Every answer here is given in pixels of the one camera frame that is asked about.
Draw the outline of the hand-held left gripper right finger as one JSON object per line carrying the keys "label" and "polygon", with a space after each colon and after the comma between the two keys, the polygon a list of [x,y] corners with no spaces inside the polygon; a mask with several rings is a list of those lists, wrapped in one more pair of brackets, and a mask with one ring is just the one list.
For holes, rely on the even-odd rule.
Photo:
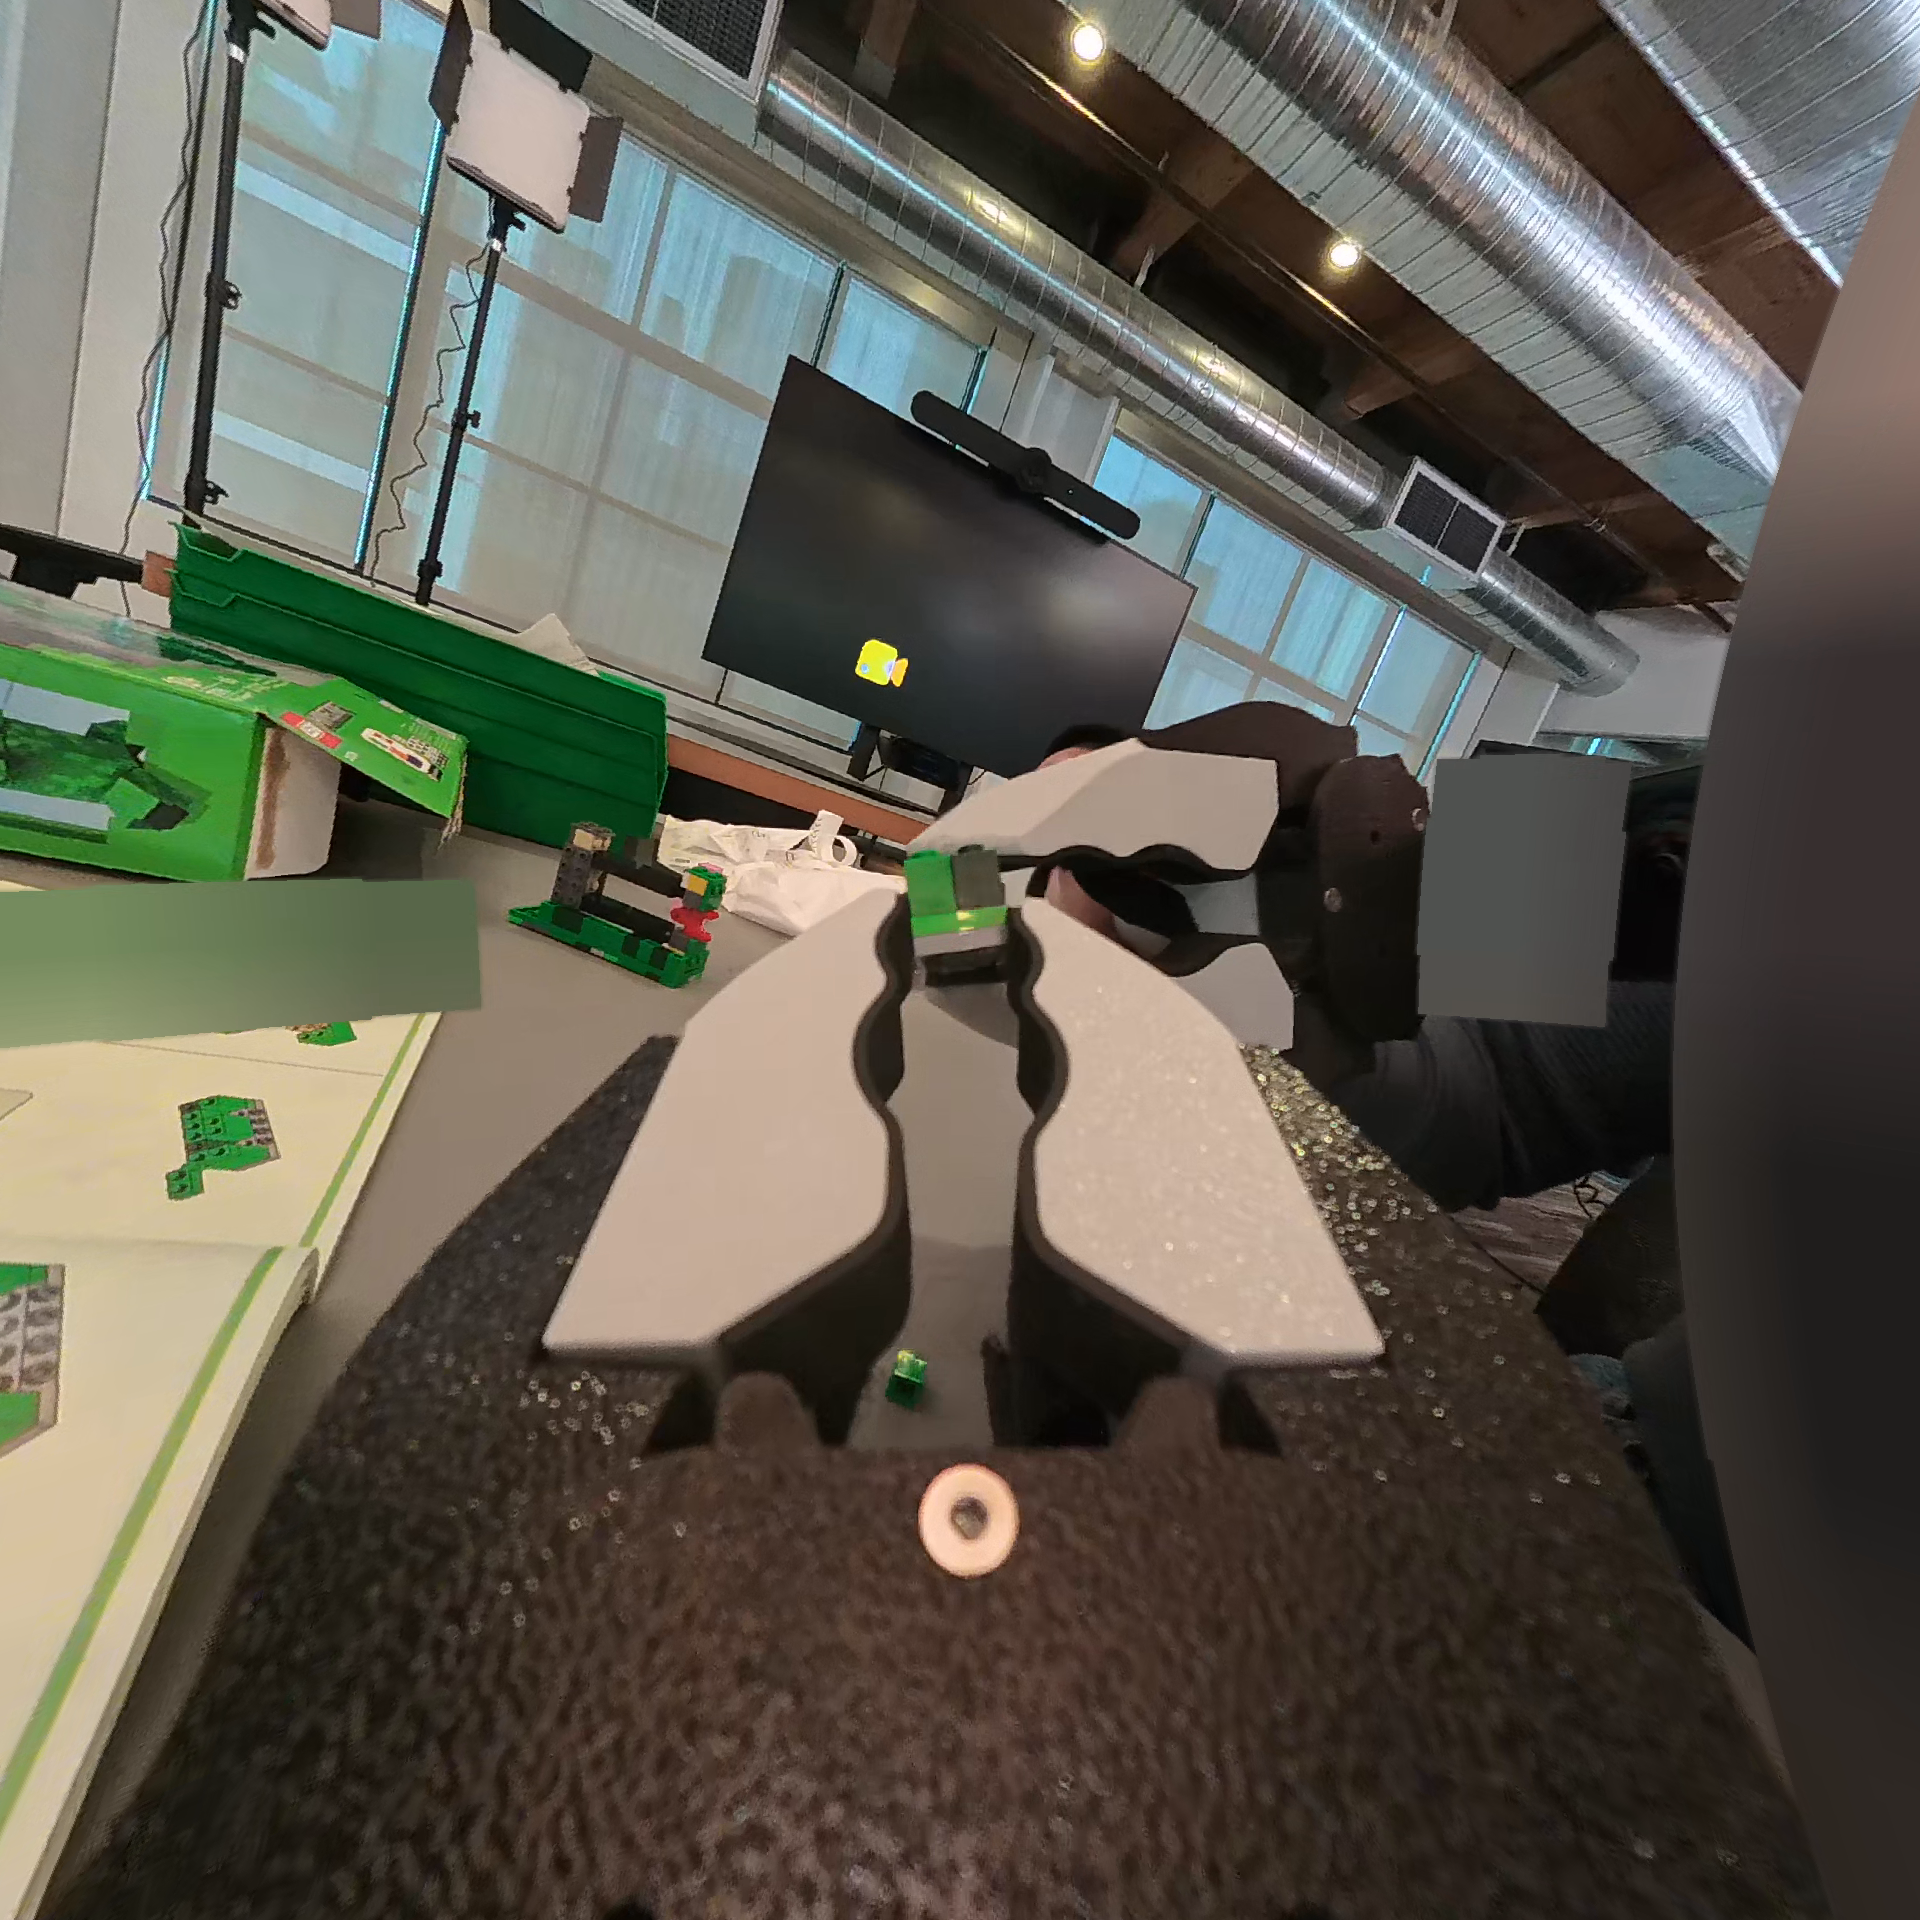
{"label": "hand-held left gripper right finger", "polygon": [[1158,1380],[1361,1372],[1384,1335],[1236,1036],[1056,905],[1007,937],[1020,1139],[1007,1435],[1114,1432]]}

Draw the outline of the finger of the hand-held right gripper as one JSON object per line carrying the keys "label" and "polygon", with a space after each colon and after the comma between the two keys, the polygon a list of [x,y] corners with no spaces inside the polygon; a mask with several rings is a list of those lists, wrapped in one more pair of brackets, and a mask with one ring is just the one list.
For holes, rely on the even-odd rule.
{"label": "finger of the hand-held right gripper", "polygon": [[1287,1051],[1294,1046],[1294,992],[1261,936],[1257,875],[1181,888],[1205,953],[1181,973],[1181,989],[1240,1046]]}
{"label": "finger of the hand-held right gripper", "polygon": [[1124,740],[967,794],[914,835],[911,852],[981,849],[1005,866],[1085,854],[1240,875],[1277,817],[1272,758]]}

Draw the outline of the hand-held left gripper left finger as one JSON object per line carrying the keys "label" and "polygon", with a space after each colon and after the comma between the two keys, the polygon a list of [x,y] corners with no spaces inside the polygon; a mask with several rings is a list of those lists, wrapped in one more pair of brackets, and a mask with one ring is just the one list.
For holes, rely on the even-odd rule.
{"label": "hand-held left gripper left finger", "polygon": [[891,1098],[914,942],[871,889],[688,1017],[541,1330],[550,1357],[783,1380],[844,1444],[910,1307]]}

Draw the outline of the green toy brick assembly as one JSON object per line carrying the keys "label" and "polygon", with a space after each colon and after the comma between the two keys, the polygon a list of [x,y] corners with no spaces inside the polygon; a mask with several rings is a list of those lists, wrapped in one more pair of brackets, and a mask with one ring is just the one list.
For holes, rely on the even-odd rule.
{"label": "green toy brick assembly", "polygon": [[930,989],[997,978],[1005,960],[1005,892],[996,852],[914,848],[902,875],[915,966]]}

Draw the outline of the grey desk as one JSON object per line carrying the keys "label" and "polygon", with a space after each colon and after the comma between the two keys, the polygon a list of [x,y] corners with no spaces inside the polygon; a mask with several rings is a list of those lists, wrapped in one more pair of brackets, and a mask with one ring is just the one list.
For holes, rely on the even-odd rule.
{"label": "grey desk", "polygon": [[[706,975],[663,989],[567,952],[499,913],[540,897],[553,861],[490,832],[437,842],[421,814],[347,802],[329,877],[467,877],[484,912],[482,1003],[439,1021],[359,1189],[315,1299],[281,1333],[214,1475],[128,1698],[74,1811],[48,1893],[70,1884],[128,1807],[179,1718],[248,1544],[296,1444],[347,1357],[430,1253],[628,1053],[678,1036],[731,975],[779,948],[723,918]],[[914,1298],[900,1342],[928,1359],[924,1403],[871,1385],[856,1445],[990,1435],[981,1342],[1003,1327],[1005,1247],[1025,1105],[1001,986],[917,989],[902,1011]]]}

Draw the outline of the built toy brick model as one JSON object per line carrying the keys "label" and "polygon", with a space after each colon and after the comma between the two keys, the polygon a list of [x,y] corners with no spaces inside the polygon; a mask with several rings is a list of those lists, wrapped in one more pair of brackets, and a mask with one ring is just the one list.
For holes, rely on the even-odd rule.
{"label": "built toy brick model", "polygon": [[505,919],[680,989],[707,970],[726,892],[727,877],[711,866],[694,864],[683,871],[666,866],[655,833],[620,833],[575,821],[545,897],[507,910]]}

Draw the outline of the white plastic bags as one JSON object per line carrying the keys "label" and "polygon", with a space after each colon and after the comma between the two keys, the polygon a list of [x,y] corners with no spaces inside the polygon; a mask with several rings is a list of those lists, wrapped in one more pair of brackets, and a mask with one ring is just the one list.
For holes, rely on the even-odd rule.
{"label": "white plastic bags", "polygon": [[822,809],[805,828],[761,828],[663,815],[657,859],[723,877],[721,905],[767,931],[797,937],[863,897],[900,897],[897,874],[860,866],[839,814]]}

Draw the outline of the black video bar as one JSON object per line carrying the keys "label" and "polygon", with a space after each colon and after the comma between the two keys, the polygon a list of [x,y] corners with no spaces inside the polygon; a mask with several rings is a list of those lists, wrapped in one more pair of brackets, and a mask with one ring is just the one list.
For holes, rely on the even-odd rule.
{"label": "black video bar", "polygon": [[1139,535],[1139,513],[1133,508],[1067,471],[1043,447],[1007,438],[932,390],[915,391],[908,412],[926,432],[967,454],[1028,498],[1047,502],[1114,540],[1129,541]]}

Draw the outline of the stack of green crates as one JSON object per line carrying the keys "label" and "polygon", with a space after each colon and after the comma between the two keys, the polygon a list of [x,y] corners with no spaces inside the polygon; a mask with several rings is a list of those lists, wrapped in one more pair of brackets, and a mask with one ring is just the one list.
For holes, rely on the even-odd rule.
{"label": "stack of green crates", "polygon": [[657,690],[547,659],[408,598],[176,526],[176,631],[341,678],[466,740],[463,823],[560,848],[649,838],[668,776]]}

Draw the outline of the brick instruction booklet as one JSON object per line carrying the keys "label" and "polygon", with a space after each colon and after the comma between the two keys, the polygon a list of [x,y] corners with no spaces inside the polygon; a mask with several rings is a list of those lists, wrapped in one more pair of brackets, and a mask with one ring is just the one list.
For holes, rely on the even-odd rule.
{"label": "brick instruction booklet", "polygon": [[74,1823],[439,1019],[4,1056],[4,1907]]}

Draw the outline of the green cardboard box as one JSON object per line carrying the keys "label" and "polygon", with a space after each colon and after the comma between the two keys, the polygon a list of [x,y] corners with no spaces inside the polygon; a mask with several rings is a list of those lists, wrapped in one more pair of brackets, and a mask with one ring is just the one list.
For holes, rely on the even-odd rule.
{"label": "green cardboard box", "polygon": [[2,646],[2,852],[167,882],[324,870],[345,773],[463,825],[467,741],[341,678],[101,637]]}

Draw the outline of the panel light on stand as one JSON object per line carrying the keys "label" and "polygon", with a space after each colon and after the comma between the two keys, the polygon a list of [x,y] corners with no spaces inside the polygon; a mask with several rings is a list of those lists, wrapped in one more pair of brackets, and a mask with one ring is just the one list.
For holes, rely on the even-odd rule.
{"label": "panel light on stand", "polygon": [[571,222],[598,223],[605,216],[622,126],[618,115],[587,104],[590,61],[580,42],[530,3],[446,6],[428,99],[443,135],[442,163],[485,193],[487,222],[473,257],[460,382],[416,563],[413,600],[421,607],[433,601],[443,572],[460,461],[478,419],[478,360],[510,239],[517,227],[561,234]]}
{"label": "panel light on stand", "polygon": [[230,277],[230,232],[236,192],[238,146],[243,124],[243,92],[249,70],[251,43],[258,36],[285,31],[302,43],[324,51],[334,36],[374,39],[381,28],[379,2],[228,2],[218,61],[218,135],[214,149],[212,199],[207,216],[207,246],[203,271],[203,300],[200,347],[195,362],[194,409],[186,471],[182,481],[182,516],[200,524],[223,490],[210,475],[214,413],[220,382],[220,358],[228,314],[239,304],[239,290]]}

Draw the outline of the large black wall monitor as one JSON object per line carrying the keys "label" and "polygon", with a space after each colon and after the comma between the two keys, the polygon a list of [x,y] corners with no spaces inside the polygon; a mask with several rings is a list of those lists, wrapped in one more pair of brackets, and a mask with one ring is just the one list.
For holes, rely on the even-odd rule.
{"label": "large black wall monitor", "polygon": [[1194,588],[792,358],[702,658],[992,776],[1139,729]]}

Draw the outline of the white duct vent box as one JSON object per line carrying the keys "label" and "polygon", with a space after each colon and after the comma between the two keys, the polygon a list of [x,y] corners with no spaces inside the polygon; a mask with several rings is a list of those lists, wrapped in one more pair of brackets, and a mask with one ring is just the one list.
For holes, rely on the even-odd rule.
{"label": "white duct vent box", "polygon": [[1392,494],[1384,527],[1462,579],[1483,574],[1508,519],[1438,467],[1411,458]]}

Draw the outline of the silver ventilation duct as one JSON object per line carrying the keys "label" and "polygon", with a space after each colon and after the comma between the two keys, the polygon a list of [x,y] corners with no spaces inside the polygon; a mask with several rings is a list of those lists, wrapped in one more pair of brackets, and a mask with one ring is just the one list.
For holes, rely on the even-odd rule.
{"label": "silver ventilation duct", "polygon": [[1187,3],[1348,162],[1543,323],[1483,351],[1702,526],[1759,519],[1802,391],[1425,3]]}
{"label": "silver ventilation duct", "polygon": [[1405,467],[1381,463],[1226,356],[1089,253],[910,132],[828,70],[782,54],[766,70],[756,147],[904,256],[1063,347],[1137,407],[1253,471],[1360,541],[1397,541],[1405,576],[1441,572],[1481,628],[1573,694],[1626,684],[1639,656],[1500,545],[1464,579],[1384,527]]}

